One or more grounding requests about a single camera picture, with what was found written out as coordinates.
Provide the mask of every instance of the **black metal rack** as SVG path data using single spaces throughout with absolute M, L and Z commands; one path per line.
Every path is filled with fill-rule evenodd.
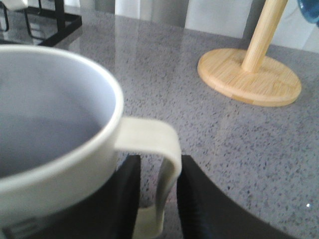
M 65 13 L 64 0 L 55 0 L 55 10 L 45 9 L 42 7 L 41 0 L 38 0 L 38 7 L 29 6 L 26 9 L 17 11 L 17 13 L 24 14 L 26 31 L 30 38 L 37 39 L 37 45 L 54 46 L 62 39 L 70 35 L 82 25 L 82 17 L 76 14 Z M 5 26 L 0 28 L 0 31 L 10 31 L 7 8 L 0 2 L 0 8 L 3 9 Z M 32 28 L 29 21 L 29 15 L 36 15 L 56 20 L 56 32 L 49 37 L 39 37 L 32 34 Z M 22 44 L 23 42 L 17 40 L 0 39 L 1 44 Z

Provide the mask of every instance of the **wooden pole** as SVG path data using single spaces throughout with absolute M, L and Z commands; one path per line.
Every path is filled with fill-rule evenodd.
M 241 65 L 251 73 L 258 72 L 288 0 L 266 0 L 254 35 Z

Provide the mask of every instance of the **mug rim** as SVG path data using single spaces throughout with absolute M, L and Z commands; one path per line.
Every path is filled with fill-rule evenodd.
M 102 65 L 87 57 L 58 48 L 32 45 L 2 45 L 0 46 L 0 54 L 2 52 L 32 52 L 49 54 L 81 62 L 101 74 L 103 79 L 108 82 L 115 95 L 115 107 L 110 120 L 93 137 L 85 141 L 82 145 L 50 162 L 0 178 L 0 194 L 43 181 L 44 179 L 52 177 L 53 175 L 56 175 L 85 159 L 84 155 L 92 153 L 113 133 L 120 122 L 124 108 L 123 92 L 116 78 Z

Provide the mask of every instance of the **blue object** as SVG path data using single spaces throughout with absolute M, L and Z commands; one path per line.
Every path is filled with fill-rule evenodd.
M 298 5 L 304 18 L 319 27 L 319 0 L 298 0 Z

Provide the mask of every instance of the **wooden paper towel holder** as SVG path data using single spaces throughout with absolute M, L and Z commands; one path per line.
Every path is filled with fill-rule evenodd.
M 248 50 L 215 49 L 198 62 L 202 80 L 238 101 L 277 107 L 294 102 L 301 92 L 298 76 L 266 56 L 288 0 L 266 0 Z

